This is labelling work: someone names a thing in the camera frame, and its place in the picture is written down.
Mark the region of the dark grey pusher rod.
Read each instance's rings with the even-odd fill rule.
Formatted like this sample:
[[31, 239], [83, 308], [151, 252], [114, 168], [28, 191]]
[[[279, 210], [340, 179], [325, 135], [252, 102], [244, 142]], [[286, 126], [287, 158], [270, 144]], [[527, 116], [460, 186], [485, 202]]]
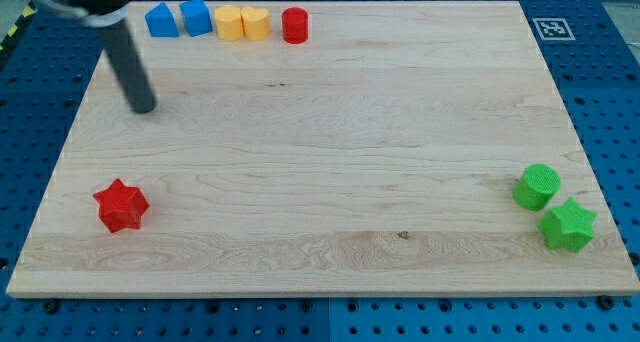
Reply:
[[97, 34], [131, 111], [136, 114], [153, 111], [156, 97], [127, 22], [122, 19], [100, 27]]

